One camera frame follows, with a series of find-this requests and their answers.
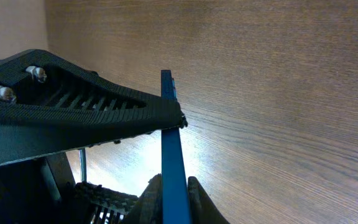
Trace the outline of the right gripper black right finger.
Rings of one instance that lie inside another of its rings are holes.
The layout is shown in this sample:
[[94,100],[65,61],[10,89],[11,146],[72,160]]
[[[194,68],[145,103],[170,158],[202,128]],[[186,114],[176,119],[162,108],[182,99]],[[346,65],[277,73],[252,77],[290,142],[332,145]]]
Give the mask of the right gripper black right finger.
[[117,192],[102,185],[79,182],[69,191],[57,218],[58,223],[119,223],[130,213],[138,196]]

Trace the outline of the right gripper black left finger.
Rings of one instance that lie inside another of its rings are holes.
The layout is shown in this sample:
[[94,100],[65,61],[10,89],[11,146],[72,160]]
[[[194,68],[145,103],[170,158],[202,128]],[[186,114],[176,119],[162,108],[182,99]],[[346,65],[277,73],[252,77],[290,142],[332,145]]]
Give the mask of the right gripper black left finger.
[[187,124],[176,100],[117,85],[48,51],[0,60],[0,166]]

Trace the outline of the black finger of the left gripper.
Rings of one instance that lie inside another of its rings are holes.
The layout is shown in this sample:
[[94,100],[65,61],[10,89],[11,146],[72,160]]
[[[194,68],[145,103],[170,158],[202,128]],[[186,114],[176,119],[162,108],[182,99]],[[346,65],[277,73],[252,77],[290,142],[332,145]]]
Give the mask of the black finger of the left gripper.
[[196,177],[188,178],[188,195],[194,224],[229,224]]
[[122,223],[161,224],[162,221],[162,175],[157,174],[135,203],[132,210],[124,217]]

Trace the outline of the blue Galaxy smartphone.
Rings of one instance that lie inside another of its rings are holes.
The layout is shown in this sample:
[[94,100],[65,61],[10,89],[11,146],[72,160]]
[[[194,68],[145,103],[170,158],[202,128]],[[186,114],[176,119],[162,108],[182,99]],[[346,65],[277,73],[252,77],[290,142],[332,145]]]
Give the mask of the blue Galaxy smartphone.
[[162,221],[192,223],[180,131],[168,128],[162,140]]

